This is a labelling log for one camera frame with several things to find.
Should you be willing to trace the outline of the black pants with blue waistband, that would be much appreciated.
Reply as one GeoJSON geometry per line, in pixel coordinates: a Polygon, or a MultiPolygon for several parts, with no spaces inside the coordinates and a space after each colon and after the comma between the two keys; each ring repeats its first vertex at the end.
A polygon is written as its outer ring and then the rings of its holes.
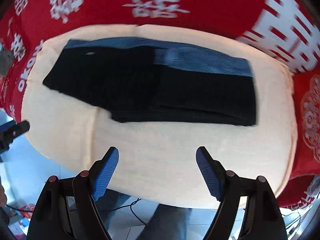
{"type": "Polygon", "coordinates": [[[111,113],[114,121],[253,126],[246,59],[141,37],[69,40],[43,84],[111,113]]]}

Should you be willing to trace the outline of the cream seat cushion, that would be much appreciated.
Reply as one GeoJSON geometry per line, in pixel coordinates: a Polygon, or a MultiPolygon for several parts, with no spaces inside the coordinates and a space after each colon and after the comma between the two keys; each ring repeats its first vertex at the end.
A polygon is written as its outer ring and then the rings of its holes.
{"type": "Polygon", "coordinates": [[[285,189],[297,144],[293,79],[287,65],[252,46],[203,31],[145,24],[89,25],[41,42],[22,101],[26,137],[42,155],[79,173],[114,146],[119,163],[109,189],[178,207],[216,209],[196,163],[204,146],[225,169],[245,178],[264,176],[276,196],[285,189]],[[258,123],[145,122],[120,124],[108,111],[45,87],[43,79],[69,40],[137,36],[190,43],[251,64],[258,94],[258,123]]]}

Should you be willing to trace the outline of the small red embroidered pillow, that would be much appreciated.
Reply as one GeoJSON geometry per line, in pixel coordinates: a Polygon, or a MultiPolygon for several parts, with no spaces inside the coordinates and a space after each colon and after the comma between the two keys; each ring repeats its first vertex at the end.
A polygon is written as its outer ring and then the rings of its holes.
{"type": "Polygon", "coordinates": [[[319,194],[319,69],[293,77],[298,140],[289,181],[277,198],[290,210],[309,206],[319,194]]]}

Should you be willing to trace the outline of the blue jeans leg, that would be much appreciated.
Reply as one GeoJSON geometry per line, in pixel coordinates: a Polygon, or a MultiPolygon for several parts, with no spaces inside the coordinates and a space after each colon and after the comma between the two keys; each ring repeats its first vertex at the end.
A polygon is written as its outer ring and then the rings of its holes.
{"type": "MultiPolygon", "coordinates": [[[[110,227],[116,209],[122,207],[129,195],[107,189],[95,202],[106,229],[110,227]]],[[[192,209],[159,204],[152,218],[145,224],[138,239],[187,239],[187,227],[192,209]]]]}

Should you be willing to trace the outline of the red sofa cover with characters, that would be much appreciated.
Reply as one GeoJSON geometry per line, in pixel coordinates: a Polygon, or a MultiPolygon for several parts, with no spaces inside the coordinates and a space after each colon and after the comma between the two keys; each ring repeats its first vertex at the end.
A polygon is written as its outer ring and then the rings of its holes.
{"type": "Polygon", "coordinates": [[[1,110],[20,121],[28,75],[45,40],[93,24],[195,29],[258,48],[293,73],[319,66],[319,29],[302,0],[14,0],[1,18],[1,48],[14,54],[1,78],[1,110]]]}

